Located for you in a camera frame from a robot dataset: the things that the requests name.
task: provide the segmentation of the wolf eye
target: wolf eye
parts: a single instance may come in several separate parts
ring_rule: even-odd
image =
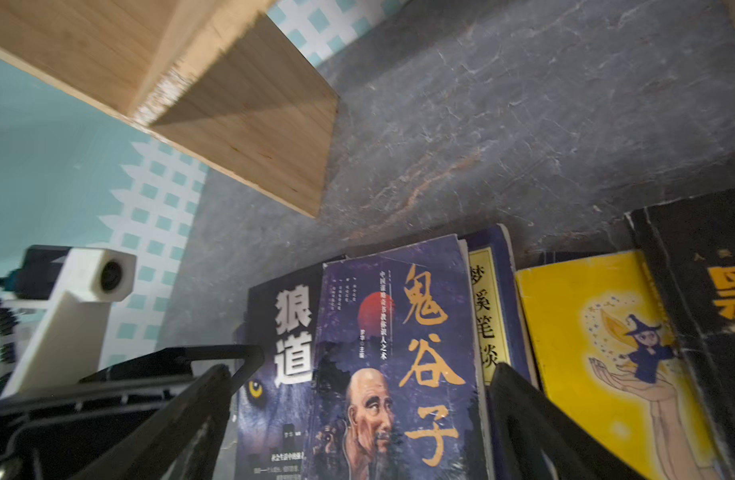
[[[250,392],[250,396],[253,398],[261,398],[261,395],[264,393],[264,386],[261,385],[260,382],[257,382],[256,380],[252,380],[248,384],[248,391]]]

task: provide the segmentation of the gray stone surface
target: gray stone surface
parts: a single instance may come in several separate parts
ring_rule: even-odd
[[[627,210],[735,186],[718,0],[415,0],[320,69],[342,100],[319,217],[211,172],[159,346],[230,342],[248,287],[337,254],[499,222],[518,266],[622,250]]]

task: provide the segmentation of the white chinese characters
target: white chinese characters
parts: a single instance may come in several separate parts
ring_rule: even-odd
[[[296,286],[293,291],[283,290],[277,295],[277,334],[287,333],[287,338],[277,340],[277,355],[274,363],[277,366],[275,385],[282,383],[310,382],[312,380],[312,334],[301,331],[297,335],[293,330],[299,326],[309,326],[312,312],[309,311],[309,287]]]
[[[283,290],[277,294],[277,335],[292,332],[298,325],[309,326],[312,312],[309,311],[309,287],[296,286],[292,292]]]

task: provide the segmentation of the book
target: book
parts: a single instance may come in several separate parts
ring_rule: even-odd
[[[248,291],[236,341],[260,345],[266,359],[237,392],[236,478],[301,477],[321,288],[315,264]]]
[[[509,231],[498,224],[466,235],[474,312],[485,385],[506,362],[538,386],[533,349],[514,281],[514,254]]]
[[[492,478],[465,249],[325,265],[304,478]]]
[[[719,479],[689,375],[641,252],[517,272],[546,396],[640,475]]]
[[[558,264],[568,260],[578,260],[579,258],[604,254],[604,252],[563,252],[547,250],[541,252],[541,255],[538,256],[538,265]]]
[[[627,216],[735,478],[735,189]]]

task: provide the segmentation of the black book cover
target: black book cover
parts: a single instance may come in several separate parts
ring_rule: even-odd
[[[735,478],[735,189],[627,216]]]
[[[322,264],[315,264],[248,291],[236,341],[260,345],[266,360],[237,392],[236,478],[301,477],[321,290]]]

